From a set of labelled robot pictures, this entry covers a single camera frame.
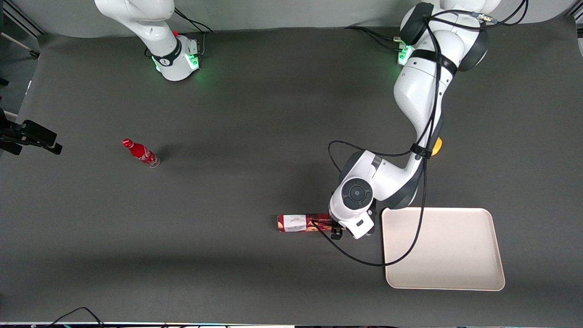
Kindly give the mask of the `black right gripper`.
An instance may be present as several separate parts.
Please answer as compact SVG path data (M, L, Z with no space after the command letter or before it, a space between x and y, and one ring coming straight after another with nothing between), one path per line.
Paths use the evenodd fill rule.
M60 155L63 147L56 143L56 138L56 133L31 120L25 120L21 124L9 120L1 122L0 149L12 155L19 155L23 146L27 145Z

